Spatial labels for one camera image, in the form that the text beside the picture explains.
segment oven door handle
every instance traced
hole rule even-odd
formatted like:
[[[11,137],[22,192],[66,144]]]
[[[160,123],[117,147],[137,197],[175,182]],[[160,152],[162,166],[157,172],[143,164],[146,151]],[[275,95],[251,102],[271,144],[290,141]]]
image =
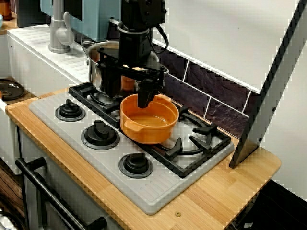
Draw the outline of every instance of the oven door handle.
[[[29,163],[26,163],[23,158],[19,158],[16,160],[16,165],[72,229],[103,230],[107,226],[104,217],[98,218],[87,226],[71,211],[70,206],[60,198],[60,195],[47,184],[38,172],[34,171],[40,167],[46,166],[46,161],[43,157]]]

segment gas stove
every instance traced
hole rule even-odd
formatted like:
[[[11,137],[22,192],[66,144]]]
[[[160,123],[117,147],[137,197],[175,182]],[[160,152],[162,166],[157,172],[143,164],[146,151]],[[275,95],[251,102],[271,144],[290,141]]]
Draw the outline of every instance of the gas stove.
[[[135,143],[120,130],[120,101],[85,83],[29,108],[146,214],[155,214],[234,150],[230,137],[184,107],[167,141]]]

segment wooden countertop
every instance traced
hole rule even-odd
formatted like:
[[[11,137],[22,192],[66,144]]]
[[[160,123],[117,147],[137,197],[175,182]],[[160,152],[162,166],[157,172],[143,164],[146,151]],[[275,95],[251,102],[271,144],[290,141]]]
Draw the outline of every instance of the wooden countertop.
[[[64,90],[48,93],[52,96]],[[28,106],[36,98],[6,107],[8,116],[82,189],[127,230],[221,230],[279,169],[272,153],[258,148],[236,169],[232,154],[153,216],[146,215],[92,165],[40,121]]]
[[[3,25],[0,28],[0,35],[6,35],[8,30],[16,29],[17,27],[17,14],[12,12],[12,20],[3,21]]]

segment gray stove top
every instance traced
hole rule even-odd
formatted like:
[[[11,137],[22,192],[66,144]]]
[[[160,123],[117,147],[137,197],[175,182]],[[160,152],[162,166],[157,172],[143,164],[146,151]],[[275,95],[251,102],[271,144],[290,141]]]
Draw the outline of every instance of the gray stove top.
[[[55,116],[55,110],[63,105],[66,99],[70,99],[83,108],[86,112],[85,118],[77,122],[65,122],[57,119]],[[153,172],[146,178],[132,179],[125,176],[120,171],[118,166],[119,160],[127,154],[144,152],[144,150],[134,144],[118,130],[116,130],[116,132],[119,134],[120,141],[119,144],[112,149],[95,150],[84,145],[81,141],[82,132],[89,126],[93,125],[95,120],[103,119],[74,99],[67,92],[36,100],[30,104],[29,108],[40,120],[42,120],[66,143],[93,165],[135,205],[149,215],[158,212],[163,206],[168,204],[234,150],[234,145],[231,142],[222,151],[218,152],[183,179],[146,153],[146,157],[150,159],[153,164]],[[173,137],[171,138],[176,139],[176,135],[179,133],[178,130],[182,129],[187,131],[192,128],[187,127],[187,124],[178,122],[178,125],[175,127],[173,132]],[[186,141],[183,141],[184,148],[187,149],[193,148],[187,141],[189,135],[189,133],[186,133],[185,136],[187,139]],[[166,141],[164,145],[171,146],[171,138]],[[212,147],[214,147],[219,141],[218,138],[213,138]],[[197,157],[199,157],[198,154],[193,156],[180,156],[177,157],[176,160],[179,165],[184,166],[190,161],[194,161]]]

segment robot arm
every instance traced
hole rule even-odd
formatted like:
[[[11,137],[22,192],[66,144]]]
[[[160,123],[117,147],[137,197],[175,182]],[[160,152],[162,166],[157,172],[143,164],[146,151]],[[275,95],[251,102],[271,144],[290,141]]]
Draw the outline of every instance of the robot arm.
[[[121,76],[140,81],[138,106],[145,108],[154,99],[164,84],[166,67],[150,55],[153,29],[157,28],[168,46],[167,36],[160,24],[165,23],[165,0],[122,0],[119,50],[101,49],[99,61],[103,90],[110,97],[120,91]],[[147,69],[146,73],[133,70],[133,67]]]

